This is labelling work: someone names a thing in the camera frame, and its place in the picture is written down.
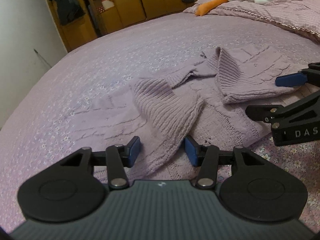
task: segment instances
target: lavender bedspread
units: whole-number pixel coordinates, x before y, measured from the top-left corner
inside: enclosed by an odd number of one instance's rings
[[[211,0],[198,0],[183,12],[194,14],[200,4],[208,1]],[[266,4],[235,0],[219,5],[208,14],[261,21],[320,42],[320,0],[275,0]]]
[[[0,225],[11,231],[23,222],[16,201],[19,185],[78,149],[69,134],[70,119],[78,109],[133,77],[176,65],[214,46],[246,44],[270,44],[295,63],[319,61],[318,44],[276,26],[240,17],[184,13],[126,28],[69,53],[33,87],[0,132]],[[309,199],[301,219],[319,230],[318,143],[276,148],[271,140],[264,138],[252,148],[304,181]],[[179,165],[186,156],[175,158]],[[229,167],[221,168],[218,180],[228,173]]]

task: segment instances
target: logo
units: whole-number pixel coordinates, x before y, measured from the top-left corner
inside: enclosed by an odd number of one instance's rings
[[[311,135],[316,135],[316,134],[318,134],[318,127],[314,127],[312,130],[308,130],[308,129],[306,129],[304,132],[302,131],[302,133],[301,133],[301,131],[300,130],[296,130],[296,138],[299,138],[301,135],[303,135],[303,136],[310,136],[310,134]]]
[[[161,181],[161,182],[158,183],[158,186],[159,186],[159,187],[164,187],[165,185],[167,185],[167,184],[166,184],[165,182],[163,182],[163,181]]]

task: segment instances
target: blue gripper pad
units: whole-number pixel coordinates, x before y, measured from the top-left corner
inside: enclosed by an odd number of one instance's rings
[[[130,151],[129,151],[129,168],[132,167],[140,153],[141,148],[141,142],[140,138],[138,137],[134,143],[131,145]]]
[[[308,82],[307,75],[298,72],[276,78],[277,87],[299,87]]]
[[[198,156],[196,147],[186,137],[184,139],[184,151],[186,152],[192,166],[198,167]]]

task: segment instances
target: orange plush leg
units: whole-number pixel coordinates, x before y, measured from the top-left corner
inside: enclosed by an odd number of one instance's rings
[[[206,2],[203,4],[200,4],[197,8],[197,11],[195,13],[196,16],[203,16],[206,15],[208,12],[210,12],[212,9],[216,8],[217,6],[228,2],[228,0],[212,0],[210,2]]]

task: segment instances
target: wooden wardrobe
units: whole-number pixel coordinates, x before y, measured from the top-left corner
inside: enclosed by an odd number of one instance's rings
[[[182,0],[112,0],[115,6],[104,10],[103,0],[78,1],[85,15],[62,26],[59,23],[56,3],[48,0],[49,8],[68,51],[99,36],[149,19],[183,11],[194,4],[186,4]]]

